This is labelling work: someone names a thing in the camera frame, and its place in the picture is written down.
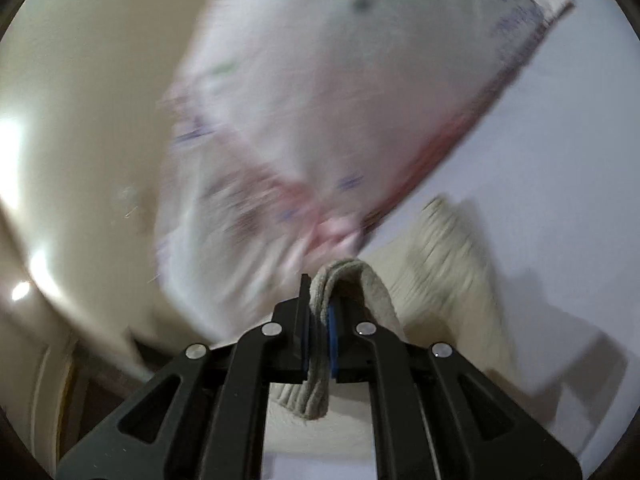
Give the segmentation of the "lavender bed sheet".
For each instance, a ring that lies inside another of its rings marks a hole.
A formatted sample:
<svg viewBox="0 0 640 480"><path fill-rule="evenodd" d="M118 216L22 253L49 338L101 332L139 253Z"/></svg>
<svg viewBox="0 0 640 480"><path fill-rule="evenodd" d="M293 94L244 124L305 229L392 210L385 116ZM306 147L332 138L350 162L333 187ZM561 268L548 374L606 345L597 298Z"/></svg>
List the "lavender bed sheet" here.
<svg viewBox="0 0 640 480"><path fill-rule="evenodd" d="M513 368L495 382L590 479L639 474L639 39L572 0L496 105L363 258L445 195L488 258Z"/></svg>

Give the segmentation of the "cream cable-knit sweater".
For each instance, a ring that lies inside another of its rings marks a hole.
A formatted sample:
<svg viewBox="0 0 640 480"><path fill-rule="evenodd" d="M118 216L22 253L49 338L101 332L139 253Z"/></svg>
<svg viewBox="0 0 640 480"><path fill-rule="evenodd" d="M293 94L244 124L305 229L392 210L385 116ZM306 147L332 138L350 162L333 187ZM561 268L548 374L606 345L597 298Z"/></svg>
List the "cream cable-knit sweater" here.
<svg viewBox="0 0 640 480"><path fill-rule="evenodd" d="M317 420L328 412L329 299L339 282L360 286L375 321L401 340L423 348L445 341L489 376L518 376L490 259L461 209L439 195L383 247L333 261L312 279L311 333L318 348L308 378L270 390L272 402L294 416Z"/></svg>

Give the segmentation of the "pink floral pillow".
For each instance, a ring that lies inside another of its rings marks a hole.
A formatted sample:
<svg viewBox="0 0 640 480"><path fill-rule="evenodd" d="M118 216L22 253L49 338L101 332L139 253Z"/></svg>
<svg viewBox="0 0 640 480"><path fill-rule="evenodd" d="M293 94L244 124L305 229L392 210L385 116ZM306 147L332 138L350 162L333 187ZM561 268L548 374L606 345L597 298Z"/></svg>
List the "pink floral pillow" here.
<svg viewBox="0 0 640 480"><path fill-rule="evenodd" d="M164 101L160 287L204 338L356 255L570 0L206 0Z"/></svg>

